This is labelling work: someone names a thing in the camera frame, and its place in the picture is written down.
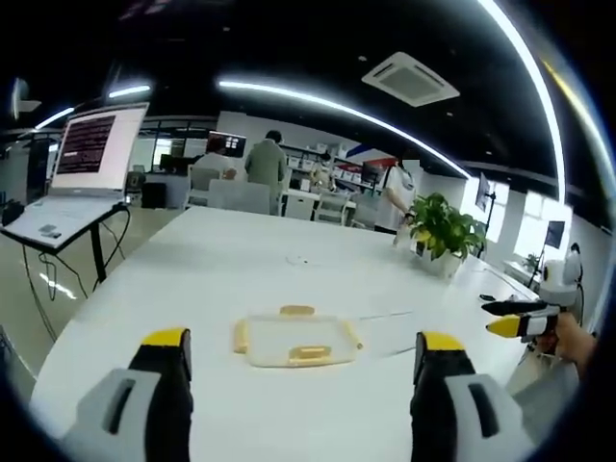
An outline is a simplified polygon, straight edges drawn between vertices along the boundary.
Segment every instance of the white flower pot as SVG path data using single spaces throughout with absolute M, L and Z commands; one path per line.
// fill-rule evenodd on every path
M 420 257 L 420 261 L 425 272 L 434 274 L 443 279 L 452 279 L 460 268 L 460 265 L 462 265 L 462 259 L 449 251 L 445 252 L 439 258 L 432 260 L 430 251 L 424 250 L 423 255 Z

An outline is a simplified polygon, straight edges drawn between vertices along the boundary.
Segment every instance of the person in white shirt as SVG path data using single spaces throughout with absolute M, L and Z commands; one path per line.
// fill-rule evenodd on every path
M 318 162 L 315 163 L 310 172 L 310 191 L 320 193 L 322 191 L 334 191 L 335 186 L 331 178 L 329 163 L 331 156 L 327 153 L 321 154 Z
M 205 156 L 201 156 L 192 168 L 209 168 L 220 172 L 220 179 L 232 180 L 237 171 L 233 168 L 233 161 L 224 155 L 224 139 L 213 138 L 208 142 Z
M 398 159 L 385 173 L 374 231 L 395 235 L 400 226 L 411 219 L 409 209 L 414 199 L 413 176 L 402 166 L 402 160 Z

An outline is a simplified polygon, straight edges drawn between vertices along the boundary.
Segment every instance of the air conditioner vent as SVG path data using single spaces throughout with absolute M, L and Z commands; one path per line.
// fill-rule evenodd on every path
M 375 67 L 362 82 L 415 108 L 460 95 L 436 72 L 401 52 Z

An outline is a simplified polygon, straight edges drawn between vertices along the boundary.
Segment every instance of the laptop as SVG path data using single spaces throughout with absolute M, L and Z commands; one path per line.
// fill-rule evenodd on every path
M 147 107 L 112 106 L 71 117 L 49 194 L 29 204 L 4 231 L 57 248 L 123 202 L 131 151 Z

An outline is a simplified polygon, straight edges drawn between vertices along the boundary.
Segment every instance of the ceiling light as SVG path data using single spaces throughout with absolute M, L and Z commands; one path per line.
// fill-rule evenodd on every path
M 552 144 L 554 149 L 554 159 L 556 161 L 556 176 L 558 181 L 558 202 L 565 203 L 565 159 L 562 152 L 562 140 L 560 139 L 560 131 L 558 130 L 558 122 L 556 120 L 556 112 L 550 94 L 548 93 L 548 87 L 541 76 L 539 67 L 534 61 L 530 50 L 526 46 L 520 33 L 516 30 L 515 26 L 509 20 L 501 8 L 494 2 L 494 0 L 477 0 L 479 4 L 485 9 L 485 11 L 492 16 L 507 36 L 513 47 L 520 55 L 522 62 L 524 63 L 530 79 L 539 93 L 539 99 L 541 105 L 546 113 L 548 119 L 548 126 L 550 127 L 550 134 L 552 135 Z
M 75 110 L 75 108 L 66 108 L 63 111 L 60 111 L 57 114 L 52 115 L 51 117 L 45 119 L 43 122 L 41 122 L 39 125 L 37 125 L 35 127 L 35 130 L 40 130 L 42 127 L 46 127 L 47 125 L 49 125 L 54 120 L 58 120 L 60 117 L 64 117 L 67 114 L 72 113 L 74 110 Z
M 464 175 L 466 178 L 472 178 L 469 172 L 464 170 L 462 167 L 454 163 L 447 156 L 445 156 L 444 154 L 441 154 L 439 151 L 429 146 L 428 144 L 424 143 L 423 141 L 418 140 L 417 138 L 409 135 L 408 133 L 401 131 L 399 128 L 396 128 L 395 126 L 390 125 L 387 122 L 379 120 L 376 117 L 372 117 L 371 115 L 360 113 L 359 111 L 348 108 L 347 106 L 343 106 L 342 104 L 334 103 L 333 101 L 328 101 L 326 99 L 322 99 L 317 96 L 313 96 L 311 94 L 301 93 L 299 91 L 293 91 L 293 90 L 280 89 L 278 87 L 269 87 L 267 85 L 249 84 L 249 83 L 243 83 L 243 82 L 230 82 L 230 81 L 224 81 L 224 80 L 218 82 L 218 85 L 224 89 L 264 91 L 267 93 L 279 94 L 281 96 L 288 96 L 290 98 L 300 99 L 302 101 L 307 101 L 309 103 L 319 104 L 321 106 L 326 106 L 330 109 L 335 109 L 336 111 L 341 111 L 343 113 L 351 114 L 352 116 L 362 118 L 370 123 L 373 123 L 374 125 L 378 125 L 379 127 L 382 127 L 386 130 L 389 130 L 392 133 L 395 133 L 399 137 L 402 137 L 406 140 L 413 142 L 417 146 L 427 151 L 429 154 L 433 155 L 440 161 L 444 162 L 445 164 L 447 164 L 448 166 L 456 170 L 461 175 Z
M 125 96 L 127 94 L 141 93 L 144 91 L 150 91 L 151 87 L 149 85 L 139 85 L 137 87 L 130 87 L 128 89 L 123 90 L 115 90 L 109 93 L 110 98 L 118 98 L 119 96 Z

